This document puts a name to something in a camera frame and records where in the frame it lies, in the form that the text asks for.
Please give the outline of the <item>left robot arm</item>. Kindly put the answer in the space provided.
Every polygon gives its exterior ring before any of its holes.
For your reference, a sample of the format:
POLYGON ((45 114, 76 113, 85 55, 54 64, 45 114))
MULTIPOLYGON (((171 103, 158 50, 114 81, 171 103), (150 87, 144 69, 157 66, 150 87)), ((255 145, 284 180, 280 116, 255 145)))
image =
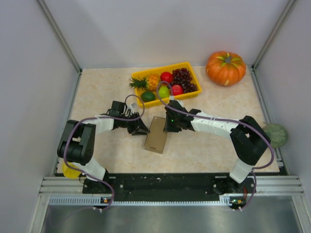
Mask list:
POLYGON ((63 159, 63 175, 70 179, 85 175, 91 181, 112 188, 107 169, 93 155, 95 137, 118 128, 126 129, 131 135, 148 134, 149 129, 141 119, 145 111, 139 113, 135 107, 134 103, 113 101, 106 113, 67 121, 57 148, 58 157, 63 159))

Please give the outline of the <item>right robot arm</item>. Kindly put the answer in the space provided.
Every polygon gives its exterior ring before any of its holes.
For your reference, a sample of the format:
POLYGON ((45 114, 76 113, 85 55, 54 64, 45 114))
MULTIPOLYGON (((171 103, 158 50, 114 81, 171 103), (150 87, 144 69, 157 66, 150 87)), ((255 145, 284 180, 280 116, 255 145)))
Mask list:
POLYGON ((208 115, 198 109, 187 111, 180 100, 170 100, 165 110, 164 130, 167 132, 190 130, 231 140, 238 157, 229 173, 229 180, 233 183, 243 183, 267 149, 274 153, 270 138, 251 116, 233 120, 208 115))

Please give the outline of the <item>brown cardboard express box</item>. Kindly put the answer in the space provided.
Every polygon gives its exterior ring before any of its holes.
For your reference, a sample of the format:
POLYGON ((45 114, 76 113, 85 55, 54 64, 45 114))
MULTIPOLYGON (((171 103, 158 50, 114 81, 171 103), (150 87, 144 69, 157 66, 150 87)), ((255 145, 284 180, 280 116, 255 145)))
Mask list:
POLYGON ((154 116, 149 133, 146 136, 144 149, 162 154, 166 145, 168 133, 165 131, 166 119, 154 116))

